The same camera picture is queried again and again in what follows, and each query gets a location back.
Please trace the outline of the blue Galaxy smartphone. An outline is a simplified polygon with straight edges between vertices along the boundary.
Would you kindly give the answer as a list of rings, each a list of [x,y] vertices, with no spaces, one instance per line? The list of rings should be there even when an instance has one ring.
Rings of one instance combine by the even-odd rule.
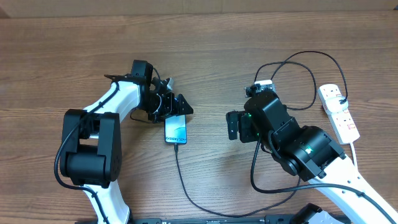
[[[185,115],[171,116],[165,120],[164,139],[168,144],[187,143],[187,123]]]

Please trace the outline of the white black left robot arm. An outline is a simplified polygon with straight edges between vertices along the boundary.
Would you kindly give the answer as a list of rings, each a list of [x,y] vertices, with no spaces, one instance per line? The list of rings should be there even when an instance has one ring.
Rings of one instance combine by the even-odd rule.
[[[145,60],[134,60],[130,73],[107,78],[110,89],[99,100],[65,113],[53,171],[62,187],[86,194],[97,215],[96,223],[133,223],[118,184],[123,119],[142,110],[150,123],[169,123],[172,118],[192,114],[193,108],[183,95],[173,93],[174,81],[160,79]]]

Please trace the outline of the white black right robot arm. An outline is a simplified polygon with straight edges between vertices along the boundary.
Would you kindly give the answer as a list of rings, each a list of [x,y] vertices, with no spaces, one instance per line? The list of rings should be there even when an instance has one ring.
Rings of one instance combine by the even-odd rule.
[[[273,91],[253,94],[226,114],[231,140],[257,142],[283,170],[317,189],[354,223],[397,223],[397,212],[367,183],[344,149],[316,126],[299,126]]]

